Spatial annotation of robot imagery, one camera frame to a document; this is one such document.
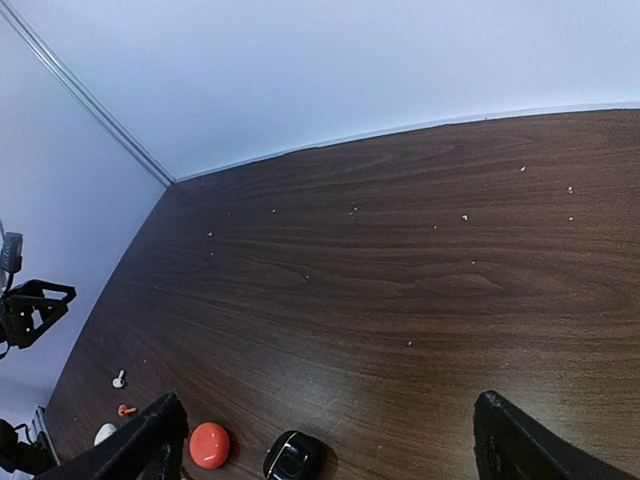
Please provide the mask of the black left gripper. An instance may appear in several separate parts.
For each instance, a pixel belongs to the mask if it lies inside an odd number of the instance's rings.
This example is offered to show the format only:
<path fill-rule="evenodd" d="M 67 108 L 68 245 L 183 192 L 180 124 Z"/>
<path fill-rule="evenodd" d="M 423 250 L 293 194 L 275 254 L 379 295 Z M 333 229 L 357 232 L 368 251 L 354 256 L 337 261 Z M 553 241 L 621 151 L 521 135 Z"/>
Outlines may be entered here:
<path fill-rule="evenodd" d="M 73 286 L 30 280 L 1 297 L 1 341 L 29 348 L 53 327 L 76 298 Z"/>

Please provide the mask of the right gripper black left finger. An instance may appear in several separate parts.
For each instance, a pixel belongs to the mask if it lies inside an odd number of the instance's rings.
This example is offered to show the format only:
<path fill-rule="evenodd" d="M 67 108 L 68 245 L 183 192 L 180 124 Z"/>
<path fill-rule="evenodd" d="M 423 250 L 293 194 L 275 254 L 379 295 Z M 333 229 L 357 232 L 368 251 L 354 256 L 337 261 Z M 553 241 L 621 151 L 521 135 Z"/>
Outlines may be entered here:
<path fill-rule="evenodd" d="M 179 479 L 189 427 L 174 393 L 160 396 L 106 440 L 40 479 Z"/>

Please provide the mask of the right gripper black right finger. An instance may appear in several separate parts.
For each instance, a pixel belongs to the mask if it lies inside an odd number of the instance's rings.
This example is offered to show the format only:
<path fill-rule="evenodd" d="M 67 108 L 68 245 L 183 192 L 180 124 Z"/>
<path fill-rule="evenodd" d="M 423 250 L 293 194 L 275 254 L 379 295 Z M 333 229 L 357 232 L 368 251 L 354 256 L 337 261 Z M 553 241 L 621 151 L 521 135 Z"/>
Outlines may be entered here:
<path fill-rule="evenodd" d="M 631 479 L 564 441 L 501 394 L 474 405 L 474 453 L 481 479 Z"/>

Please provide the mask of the white charging case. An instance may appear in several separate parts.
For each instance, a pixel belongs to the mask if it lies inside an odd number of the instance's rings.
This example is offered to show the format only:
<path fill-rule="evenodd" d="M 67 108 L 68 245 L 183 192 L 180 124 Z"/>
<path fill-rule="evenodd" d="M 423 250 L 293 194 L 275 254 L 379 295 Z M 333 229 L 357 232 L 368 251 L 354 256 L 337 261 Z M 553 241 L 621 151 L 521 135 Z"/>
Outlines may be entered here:
<path fill-rule="evenodd" d="M 109 438 L 117 431 L 117 427 L 112 423 L 104 423 L 94 437 L 94 445 L 97 446 Z"/>

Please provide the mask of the white earbud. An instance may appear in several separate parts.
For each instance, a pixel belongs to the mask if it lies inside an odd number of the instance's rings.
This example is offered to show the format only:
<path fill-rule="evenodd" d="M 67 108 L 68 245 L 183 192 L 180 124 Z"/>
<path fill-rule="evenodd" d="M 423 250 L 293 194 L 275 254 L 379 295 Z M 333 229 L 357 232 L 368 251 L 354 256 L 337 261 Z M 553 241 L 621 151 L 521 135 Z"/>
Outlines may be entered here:
<path fill-rule="evenodd" d="M 124 370 L 120 370 L 118 375 L 112 380 L 112 386 L 115 389 L 121 389 L 125 386 L 125 371 Z"/>

